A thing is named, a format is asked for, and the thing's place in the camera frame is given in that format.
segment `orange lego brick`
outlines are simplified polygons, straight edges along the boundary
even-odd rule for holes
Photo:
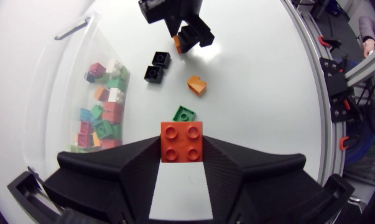
[[[103,120],[108,120],[111,123],[120,123],[121,122],[121,115],[117,114],[117,113],[114,113],[114,112],[105,111],[101,115],[101,117],[102,117]]]
[[[174,42],[175,42],[177,53],[182,54],[182,48],[180,47],[179,37],[177,35],[174,36]]]
[[[103,139],[101,140],[101,147],[103,149],[112,149],[114,147],[122,145],[123,142],[117,139]]]
[[[107,90],[103,86],[98,86],[98,88],[95,91],[94,98],[98,101],[107,101],[108,100],[108,95],[110,94],[110,91]]]
[[[92,138],[93,138],[93,146],[98,147],[100,146],[100,140],[98,138],[98,135],[96,133],[92,133]]]
[[[202,96],[206,92],[206,82],[201,81],[200,77],[193,75],[187,81],[187,85],[197,96]]]
[[[123,112],[123,106],[115,102],[105,102],[103,103],[103,109],[108,112],[114,112],[121,114]]]
[[[162,162],[202,162],[202,122],[161,122]]]

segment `red lego brick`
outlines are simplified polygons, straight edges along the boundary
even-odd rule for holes
[[[78,146],[80,147],[91,147],[91,135],[90,134],[78,134]]]
[[[107,112],[113,112],[121,114],[123,112],[123,106],[115,102],[105,102],[103,104],[103,109]]]
[[[96,91],[95,91],[94,98],[96,98],[96,100],[98,100],[98,101],[104,102],[104,101],[108,100],[109,94],[110,94],[110,91],[107,90],[105,87],[98,86]]]
[[[80,129],[81,134],[91,134],[93,133],[93,128],[90,125],[89,122],[87,121],[81,121],[81,129]]]
[[[94,63],[89,68],[89,74],[93,75],[95,78],[100,78],[106,72],[106,68],[104,68],[100,63]]]
[[[162,162],[202,162],[202,122],[161,122]]]
[[[100,142],[103,149],[111,149],[123,144],[123,142],[118,139],[102,139]]]
[[[121,122],[121,115],[113,112],[105,111],[101,115],[102,119],[108,120],[111,123],[120,123]]]

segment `green lego brick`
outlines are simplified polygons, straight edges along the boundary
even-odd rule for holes
[[[113,128],[114,139],[121,139],[121,125],[114,124],[111,127]]]
[[[99,147],[91,147],[91,148],[81,149],[80,153],[97,152],[97,151],[99,151]]]
[[[110,78],[107,81],[107,88],[118,88],[121,91],[125,91],[126,89],[126,83],[124,80],[116,77],[116,78]]]
[[[78,152],[78,151],[79,151],[79,147],[78,146],[74,146],[74,145],[70,146],[70,152]]]
[[[123,69],[121,70],[121,76],[120,76],[120,78],[122,80],[126,81],[128,75],[129,75],[129,71],[126,69],[125,66],[123,66]]]
[[[194,111],[191,111],[183,106],[179,106],[179,109],[176,111],[173,121],[193,121],[194,118]]]
[[[94,119],[101,119],[101,114],[103,114],[103,108],[100,105],[94,105],[92,110],[90,110]]]
[[[93,127],[99,139],[113,138],[114,136],[111,124],[107,120],[99,121]]]
[[[82,152],[85,152],[85,150],[86,150],[86,148],[82,148],[82,147],[79,147],[79,146],[74,146],[74,145],[70,146],[70,152],[82,153]]]
[[[110,75],[108,73],[104,73],[102,77],[95,78],[96,83],[107,83],[108,79],[110,78]]]

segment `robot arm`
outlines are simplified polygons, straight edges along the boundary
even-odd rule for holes
[[[149,24],[164,20],[169,34],[180,43],[178,52],[188,52],[194,45],[201,47],[211,45],[215,36],[211,29],[201,20],[199,13],[202,0],[140,0],[143,16]],[[179,27],[185,21],[188,25]]]

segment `lego brick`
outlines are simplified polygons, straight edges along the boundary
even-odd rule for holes
[[[126,81],[128,76],[129,76],[129,71],[127,70],[127,68],[125,66],[123,66],[123,68],[121,70],[121,76],[119,78]]]
[[[79,153],[80,150],[81,150],[80,147],[74,146],[74,145],[70,145],[70,152]]]
[[[123,106],[115,102],[104,102],[103,109],[108,112],[121,114],[123,112]]]
[[[187,85],[197,96],[202,96],[206,92],[206,82],[201,81],[198,76],[191,76],[187,81]]]
[[[168,52],[156,52],[151,64],[162,68],[168,68],[170,64],[170,54]]]
[[[105,83],[107,83],[109,78],[110,78],[110,75],[108,73],[104,73],[102,77],[95,78],[95,82],[105,84]]]
[[[92,120],[92,114],[90,110],[81,108],[80,109],[80,121],[91,121]]]
[[[104,68],[100,63],[94,63],[89,67],[89,73],[93,75],[95,78],[103,76],[105,72],[106,68]]]
[[[108,95],[109,95],[109,90],[107,90],[105,87],[100,85],[97,87],[95,91],[94,98],[98,101],[104,102],[104,101],[107,101]]]
[[[93,146],[94,147],[98,147],[100,146],[100,140],[99,140],[99,137],[96,133],[92,133],[92,139],[93,139]]]
[[[103,108],[100,105],[94,105],[91,110],[92,116],[94,119],[101,119],[103,114]]]
[[[160,84],[162,77],[164,76],[164,69],[156,66],[148,66],[146,74],[144,75],[144,80],[149,83]]]
[[[121,139],[121,125],[113,124],[111,127],[113,128],[114,139]]]
[[[89,72],[86,72],[85,73],[85,76],[84,76],[85,80],[90,82],[90,83],[94,83],[95,82],[95,77],[90,74]]]
[[[98,121],[93,127],[99,139],[112,138],[114,135],[111,124],[107,120]]]
[[[93,128],[90,125],[90,122],[89,121],[81,121],[80,133],[91,134],[92,132],[93,132]]]
[[[202,122],[161,122],[162,162],[202,162]]]
[[[119,76],[121,74],[123,65],[115,59],[110,59],[107,63],[106,73],[112,77]]]
[[[177,35],[174,36],[174,42],[175,42],[177,53],[182,54],[182,48],[180,46],[179,37]]]
[[[125,91],[125,89],[126,89],[126,83],[125,83],[124,80],[120,79],[119,77],[110,78],[107,81],[107,88],[118,88],[121,91]]]
[[[89,148],[80,149],[79,153],[97,152],[100,149],[101,149],[100,147],[89,147]]]
[[[103,120],[107,120],[111,123],[120,123],[121,122],[121,115],[113,112],[103,112],[102,115]]]
[[[80,147],[91,147],[91,135],[79,133],[77,144]]]
[[[179,106],[172,121],[193,121],[195,112],[183,106]]]
[[[118,88],[110,88],[108,102],[122,104],[124,102],[124,93]]]
[[[103,149],[112,149],[122,145],[122,141],[118,139],[103,139],[101,140],[101,147]]]

